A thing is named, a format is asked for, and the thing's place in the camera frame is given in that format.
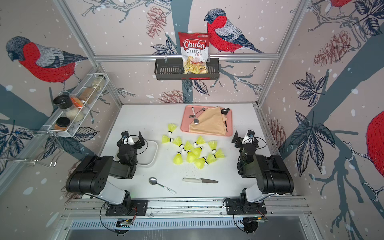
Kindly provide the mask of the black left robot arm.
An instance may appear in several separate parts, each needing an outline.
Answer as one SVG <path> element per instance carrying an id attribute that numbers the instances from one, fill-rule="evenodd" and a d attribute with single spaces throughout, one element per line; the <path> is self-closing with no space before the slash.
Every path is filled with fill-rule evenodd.
<path id="1" fill-rule="evenodd" d="M 66 191 L 87 196 L 94 196 L 109 205 L 131 209 L 131 195 L 111 182 L 115 179 L 132 179 L 138 165 L 138 150 L 148 143 L 141 133 L 131 135 L 121 133 L 117 141 L 118 160 L 113 156 L 86 156 L 71 173 L 66 181 Z"/>

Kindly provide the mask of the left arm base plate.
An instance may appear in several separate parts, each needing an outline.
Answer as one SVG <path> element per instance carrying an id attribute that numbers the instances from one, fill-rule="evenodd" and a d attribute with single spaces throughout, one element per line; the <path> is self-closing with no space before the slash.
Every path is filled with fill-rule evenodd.
<path id="1" fill-rule="evenodd" d="M 131 200 L 128 204 L 120 205 L 108 204 L 106 210 L 107 217 L 124 217 L 124 216 L 145 216 L 148 209 L 148 200 Z"/>

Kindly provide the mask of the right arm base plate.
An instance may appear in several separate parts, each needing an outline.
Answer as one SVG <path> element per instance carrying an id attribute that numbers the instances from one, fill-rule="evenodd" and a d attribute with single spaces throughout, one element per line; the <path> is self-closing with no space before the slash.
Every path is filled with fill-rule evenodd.
<path id="1" fill-rule="evenodd" d="M 240 198 L 225 198 L 223 206 L 228 215 L 266 215 L 266 205 L 261 203 L 242 202 Z"/>

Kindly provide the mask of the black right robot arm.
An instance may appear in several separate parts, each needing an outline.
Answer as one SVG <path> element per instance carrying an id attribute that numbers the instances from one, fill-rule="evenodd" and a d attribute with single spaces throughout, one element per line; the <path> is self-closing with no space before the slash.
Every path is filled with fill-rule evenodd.
<path id="1" fill-rule="evenodd" d="M 253 130 L 248 130 L 243 138 L 235 132 L 232 143 L 239 149 L 238 174 L 242 178 L 256 179 L 253 186 L 240 193 L 241 205 L 258 204 L 273 195 L 293 193 L 294 181 L 284 161 L 279 155 L 257 154 L 260 147 Z"/>

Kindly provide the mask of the white plastic storage box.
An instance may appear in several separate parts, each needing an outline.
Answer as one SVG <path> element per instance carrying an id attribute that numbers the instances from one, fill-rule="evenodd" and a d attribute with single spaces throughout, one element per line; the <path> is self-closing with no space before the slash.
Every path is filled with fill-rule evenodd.
<path id="1" fill-rule="evenodd" d="M 146 150 L 141 153 L 138 153 L 137 155 L 138 166 L 149 168 L 152 167 L 155 163 L 159 145 L 155 141 L 148 141 L 145 147 Z"/>

